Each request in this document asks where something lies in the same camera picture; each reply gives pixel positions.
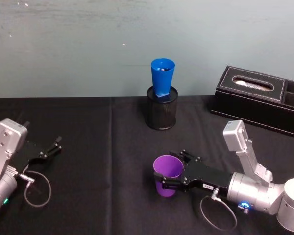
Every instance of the black fabric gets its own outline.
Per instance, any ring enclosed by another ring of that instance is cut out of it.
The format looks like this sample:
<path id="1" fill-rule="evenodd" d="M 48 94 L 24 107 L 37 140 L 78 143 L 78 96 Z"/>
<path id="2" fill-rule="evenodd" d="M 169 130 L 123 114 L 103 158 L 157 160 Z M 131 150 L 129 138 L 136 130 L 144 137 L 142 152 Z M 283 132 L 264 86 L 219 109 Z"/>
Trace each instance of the black fabric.
<path id="1" fill-rule="evenodd" d="M 0 120 L 30 121 L 28 140 L 63 151 L 44 173 L 52 185 L 45 208 L 33 208 L 18 185 L 0 210 L 0 235 L 109 234 L 111 106 L 109 98 L 2 99 Z"/>
<path id="2" fill-rule="evenodd" d="M 0 235 L 220 234 L 198 212 L 207 193 L 177 192 L 160 197 L 152 175 L 153 160 L 183 148 L 205 163 L 228 172 L 242 172 L 238 157 L 227 150 L 222 131 L 229 119 L 211 114 L 210 96 L 179 97 L 176 125 L 166 131 L 144 120 L 146 97 L 0 99 L 0 120 L 30 121 L 28 138 L 44 145 L 58 135 L 63 152 L 44 169 L 52 184 L 50 203 L 32 208 L 23 199 L 22 184 L 0 210 Z M 294 138 L 245 124 L 258 161 L 273 172 L 275 183 L 294 177 Z M 258 211 L 244 215 L 228 203 L 238 227 L 224 234 L 285 235 L 275 216 Z M 222 227 L 230 214 L 219 204 L 204 210 Z"/>

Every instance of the blue cup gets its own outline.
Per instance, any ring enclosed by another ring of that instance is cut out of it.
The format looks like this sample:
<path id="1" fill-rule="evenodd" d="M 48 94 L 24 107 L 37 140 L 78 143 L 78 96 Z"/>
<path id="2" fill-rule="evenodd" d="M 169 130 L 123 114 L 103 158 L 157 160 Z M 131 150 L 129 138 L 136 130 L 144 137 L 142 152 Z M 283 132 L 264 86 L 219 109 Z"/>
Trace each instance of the blue cup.
<path id="1" fill-rule="evenodd" d="M 169 95 L 174 68 L 175 63 L 167 58 L 151 62 L 152 86 L 157 97 Z"/>

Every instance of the white stitching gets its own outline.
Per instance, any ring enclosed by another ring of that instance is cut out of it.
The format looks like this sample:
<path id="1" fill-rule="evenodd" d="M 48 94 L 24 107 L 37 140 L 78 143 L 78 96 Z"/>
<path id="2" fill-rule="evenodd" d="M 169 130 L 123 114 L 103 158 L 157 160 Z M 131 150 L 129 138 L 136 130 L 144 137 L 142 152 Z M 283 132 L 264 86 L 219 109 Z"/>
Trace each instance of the white stitching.
<path id="1" fill-rule="evenodd" d="M 259 82 L 260 84 L 261 83 L 265 83 L 265 84 L 267 84 L 267 85 L 271 85 L 271 86 L 273 86 L 273 89 L 271 90 L 271 91 L 266 91 L 266 92 L 273 92 L 274 91 L 274 85 L 273 84 L 271 84 L 270 82 L 265 82 L 265 81 L 262 81 L 262 80 L 259 80 L 259 79 L 255 79 L 255 78 L 251 78 L 251 77 L 245 77 L 245 76 L 241 76 L 241 75 L 236 75 L 236 76 L 234 76 L 234 77 L 232 77 L 232 81 L 234 82 L 234 78 L 246 78 L 247 79 L 247 81 L 248 80 L 254 80 L 254 81 L 257 81 L 257 82 Z"/>
<path id="2" fill-rule="evenodd" d="M 268 126 L 268 125 L 261 124 L 261 123 L 256 122 L 256 121 L 251 121 L 251 120 L 246 119 L 246 118 L 237 117 L 237 116 L 230 115 L 230 114 L 226 114 L 226 113 L 223 113 L 223 112 L 220 112 L 220 111 L 215 111 L 215 110 L 213 110 L 213 111 L 214 111 L 214 112 L 217 112 L 217 113 L 219 113 L 219 114 L 224 114 L 224 115 L 226 115 L 226 116 L 230 116 L 230 117 L 238 118 L 238 119 L 240 119 L 240 120 L 250 121 L 250 122 L 253 122 L 253 123 L 257 123 L 257 124 L 259 124 L 259 125 L 261 125 L 261 126 L 267 126 L 267 127 L 269 127 L 269 128 L 273 128 L 273 129 L 276 129 L 276 130 L 279 130 L 279 131 L 282 131 L 282 132 L 287 132 L 287 133 L 290 133 L 290 134 L 294 135 L 293 132 L 289 132 L 289 131 L 286 131 L 286 130 L 282 130 L 282 129 L 279 129 L 279 128 L 276 128 L 276 127 L 273 127 L 273 126 Z"/>
<path id="3" fill-rule="evenodd" d="M 254 94 L 254 93 L 251 93 L 251 92 L 241 91 L 241 90 L 238 90 L 238 89 L 235 89 L 235 88 L 232 88 L 232 87 L 223 86 L 222 83 L 224 82 L 224 80 L 226 78 L 226 75 L 227 75 L 227 73 L 229 72 L 230 69 L 240 70 L 240 71 L 243 71 L 243 72 L 249 72 L 249 73 L 252 73 L 252 74 L 265 76 L 265 77 L 270 77 L 270 78 L 274 78 L 274 79 L 278 79 L 278 80 L 283 81 L 283 86 L 282 86 L 282 91 L 281 91 L 281 94 L 280 94 L 280 99 L 270 98 L 270 97 L 266 97 L 266 96 L 263 96 L 263 95 Z M 257 72 L 251 72 L 251 71 L 247 71 L 247 70 L 243 70 L 243 69 L 238 69 L 238 68 L 234 68 L 234 67 L 229 67 L 228 68 L 228 70 L 226 71 L 226 73 L 224 75 L 224 78 L 223 78 L 223 80 L 222 80 L 222 82 L 220 84 L 221 87 L 226 87 L 228 89 L 232 89 L 232 90 L 236 90 L 236 91 L 239 91 L 239 92 L 248 93 L 248 94 L 252 94 L 252 95 L 255 95 L 255 96 L 259 96 L 259 97 L 263 97 L 263 98 L 267 98 L 267 99 L 272 99 L 272 100 L 276 100 L 276 101 L 281 101 L 282 93 L 284 91 L 284 85 L 285 85 L 285 80 L 284 79 L 273 77 L 273 76 L 270 76 L 270 75 L 260 74 L 260 73 L 257 73 Z"/>
<path id="4" fill-rule="evenodd" d="M 247 97 L 243 97 L 243 96 L 240 96 L 240 95 L 237 95 L 237 94 L 231 94 L 231 95 L 235 95 L 235 96 L 238 96 L 238 97 L 241 97 L 241 98 L 244 98 L 244 99 L 250 99 L 250 100 L 253 100 L 253 101 L 256 101 L 256 102 L 260 102 L 260 103 L 264 103 L 264 104 L 268 104 L 268 103 L 265 103 L 263 101 L 259 101 L 259 100 L 255 100 L 255 99 L 251 99 L 251 98 L 247 98 Z M 290 111 L 293 111 L 294 112 L 294 109 L 289 109 L 289 108 L 278 106 L 278 105 L 275 105 L 275 104 L 269 104 L 269 105 L 273 105 L 275 107 L 282 108 L 282 109 L 287 109 L 287 110 L 290 110 Z"/>

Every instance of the black leather tissue box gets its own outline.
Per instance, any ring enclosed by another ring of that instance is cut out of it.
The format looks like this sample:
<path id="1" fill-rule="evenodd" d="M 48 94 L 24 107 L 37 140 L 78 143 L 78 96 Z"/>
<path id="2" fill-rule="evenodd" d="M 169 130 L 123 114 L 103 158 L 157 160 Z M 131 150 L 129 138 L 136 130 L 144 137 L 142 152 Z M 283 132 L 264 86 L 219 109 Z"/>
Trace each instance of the black leather tissue box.
<path id="1" fill-rule="evenodd" d="M 294 136 L 294 82 L 227 66 L 211 112 Z"/>

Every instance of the label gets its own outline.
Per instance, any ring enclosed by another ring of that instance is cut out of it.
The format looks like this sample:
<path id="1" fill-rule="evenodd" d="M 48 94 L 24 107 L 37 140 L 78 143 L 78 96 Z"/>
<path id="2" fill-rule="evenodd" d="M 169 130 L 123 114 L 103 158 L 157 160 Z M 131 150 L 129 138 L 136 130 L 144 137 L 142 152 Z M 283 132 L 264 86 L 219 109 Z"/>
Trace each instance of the label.
<path id="1" fill-rule="evenodd" d="M 224 131 L 226 131 L 227 129 L 229 129 L 229 126 L 230 126 L 231 124 L 232 124 L 232 122 L 229 121 L 229 122 L 227 123 L 227 125 L 225 126 Z"/>
<path id="2" fill-rule="evenodd" d="M 202 187 L 203 187 L 203 188 L 210 189 L 210 190 L 214 190 L 214 187 L 213 187 L 213 186 L 211 186 L 211 185 L 202 184 Z"/>

